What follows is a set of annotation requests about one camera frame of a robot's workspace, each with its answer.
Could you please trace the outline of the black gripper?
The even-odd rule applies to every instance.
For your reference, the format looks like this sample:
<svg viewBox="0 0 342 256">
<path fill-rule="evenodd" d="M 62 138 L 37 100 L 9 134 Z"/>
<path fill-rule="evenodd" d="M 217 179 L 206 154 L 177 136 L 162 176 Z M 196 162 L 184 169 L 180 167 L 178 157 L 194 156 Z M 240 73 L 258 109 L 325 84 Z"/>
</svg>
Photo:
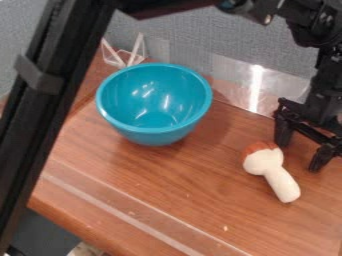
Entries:
<svg viewBox="0 0 342 256">
<path fill-rule="evenodd" d="M 318 144 L 342 141 L 342 124 L 339 121 L 339 115 L 342 114 L 342 89 L 312 89 L 304 104 L 286 98 L 280 98 L 278 103 L 274 142 L 280 147 L 289 146 L 294 131 L 300 131 Z M 324 144 L 313 156 L 309 170 L 318 172 L 333 158 L 335 147 Z"/>
</svg>

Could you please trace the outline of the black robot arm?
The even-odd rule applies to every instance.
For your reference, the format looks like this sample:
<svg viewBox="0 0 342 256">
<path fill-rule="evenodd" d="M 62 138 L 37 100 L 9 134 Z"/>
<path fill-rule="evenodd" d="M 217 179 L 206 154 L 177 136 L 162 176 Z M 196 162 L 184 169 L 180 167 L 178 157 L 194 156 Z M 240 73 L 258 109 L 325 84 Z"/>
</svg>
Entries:
<svg viewBox="0 0 342 256">
<path fill-rule="evenodd" d="M 342 155 L 342 0 L 49 0 L 0 117 L 0 256 L 11 240 L 115 11 L 147 19 L 208 6 L 269 25 L 282 17 L 296 43 L 318 49 L 305 103 L 280 101 L 278 145 L 320 143 L 309 169 Z"/>
</svg>

